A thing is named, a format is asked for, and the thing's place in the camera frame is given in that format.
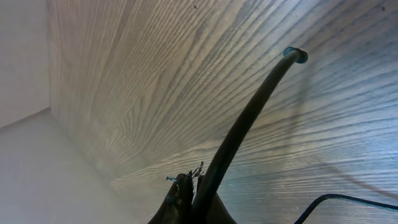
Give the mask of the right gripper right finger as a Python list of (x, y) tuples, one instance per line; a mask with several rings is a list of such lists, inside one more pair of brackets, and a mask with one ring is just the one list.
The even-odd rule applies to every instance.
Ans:
[(236, 221), (227, 211), (220, 196), (215, 193), (213, 199), (208, 206), (208, 213), (204, 217), (199, 216), (197, 223), (199, 224), (236, 224)]

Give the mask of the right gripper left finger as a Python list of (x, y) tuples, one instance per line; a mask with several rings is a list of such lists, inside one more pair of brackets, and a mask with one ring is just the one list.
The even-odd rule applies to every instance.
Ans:
[(186, 224), (192, 219), (193, 180), (187, 174), (176, 178), (167, 177), (173, 182), (160, 208), (148, 224)]

